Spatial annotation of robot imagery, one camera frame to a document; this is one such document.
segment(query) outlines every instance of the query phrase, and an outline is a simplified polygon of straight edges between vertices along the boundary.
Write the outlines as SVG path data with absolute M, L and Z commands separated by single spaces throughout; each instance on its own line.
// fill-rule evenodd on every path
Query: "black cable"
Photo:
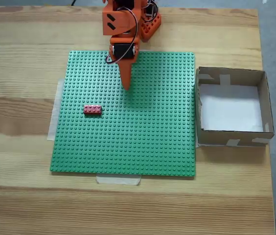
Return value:
M 112 61 L 108 61 L 108 59 L 110 58 L 110 54 L 108 54 L 107 57 L 105 57 L 105 62 L 106 62 L 108 65 L 117 63 L 118 61 L 120 61 L 120 60 L 127 54 L 127 52 L 130 50 L 130 48 L 131 48 L 132 45 L 134 44 L 134 40 L 135 40 L 135 38 L 136 38 L 136 36 L 137 36 L 137 34 L 138 34 L 138 21 L 137 21 L 137 18 L 136 18 L 136 16 L 135 16 L 135 14 L 134 14 L 129 8 L 124 7 L 124 6 L 118 8 L 117 11 L 120 11 L 120 10 L 123 10 L 123 9 L 129 11 L 129 12 L 132 14 L 132 16 L 134 17 L 134 20 L 135 20 L 135 22 L 136 22 L 136 32 L 135 32 L 135 35 L 134 35 L 132 41 L 130 42 L 130 45 L 128 46 L 128 49 L 125 51 L 125 53 L 124 53 L 121 57 L 119 57 L 119 58 L 116 59 L 116 60 L 112 60 Z

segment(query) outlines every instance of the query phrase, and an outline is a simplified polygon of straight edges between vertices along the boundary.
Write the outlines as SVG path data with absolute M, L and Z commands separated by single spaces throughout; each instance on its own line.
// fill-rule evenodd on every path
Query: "wire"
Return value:
M 155 1 L 150 0 L 150 4 L 153 5 L 153 6 L 155 7 L 156 11 L 155 11 L 155 13 L 154 13 L 154 16 L 153 16 L 152 19 L 150 19 L 150 20 L 145 20 L 145 19 L 142 17 L 143 21 L 146 22 L 146 23 L 152 22 L 152 21 L 156 18 L 157 14 L 158 14 L 158 10 L 159 10 L 157 4 L 155 3 Z
M 147 8 L 148 6 L 150 6 L 150 3 L 151 3 L 151 0 L 149 0 L 149 1 L 148 1 L 148 4 L 147 4 L 146 6 L 144 6 L 144 7 L 142 7 L 142 9 L 145 9 L 145 8 Z
M 132 41 L 130 42 L 130 45 L 128 46 L 127 50 L 125 51 L 125 53 L 121 57 L 119 57 L 116 60 L 112 60 L 112 61 L 108 61 L 108 59 L 110 58 L 110 54 L 108 54 L 107 57 L 105 57 L 105 62 L 108 65 L 117 63 L 118 61 L 120 61 L 127 54 L 127 52 L 130 50 L 130 48 L 134 44 L 134 40 L 135 40 L 135 38 L 136 38 L 136 36 L 138 34 L 138 21 L 137 21 L 137 18 L 135 16 L 135 14 L 129 8 L 127 8 L 125 6 L 118 8 L 117 11 L 124 10 L 124 9 L 127 10 L 127 11 L 129 11 L 132 14 L 132 16 L 134 17 L 134 20 L 135 20 L 135 23 L 136 23 L 136 32 L 135 32 L 135 35 L 134 35 Z

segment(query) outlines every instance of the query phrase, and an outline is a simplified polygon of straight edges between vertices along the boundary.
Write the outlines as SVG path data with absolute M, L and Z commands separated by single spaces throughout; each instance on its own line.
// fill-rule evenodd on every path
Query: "white paper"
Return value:
M 263 132 L 257 87 L 200 85 L 205 130 Z

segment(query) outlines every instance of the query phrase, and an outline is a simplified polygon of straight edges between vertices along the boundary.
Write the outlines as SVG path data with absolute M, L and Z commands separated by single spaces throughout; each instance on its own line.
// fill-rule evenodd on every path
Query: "red lego brick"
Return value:
M 101 105 L 86 104 L 84 107 L 84 114 L 101 114 Z

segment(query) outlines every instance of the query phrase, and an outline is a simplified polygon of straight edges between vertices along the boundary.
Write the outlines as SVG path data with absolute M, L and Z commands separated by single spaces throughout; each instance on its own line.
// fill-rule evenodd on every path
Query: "orange base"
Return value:
M 141 40 L 147 42 L 161 25 L 161 15 L 158 13 L 151 23 L 141 24 Z

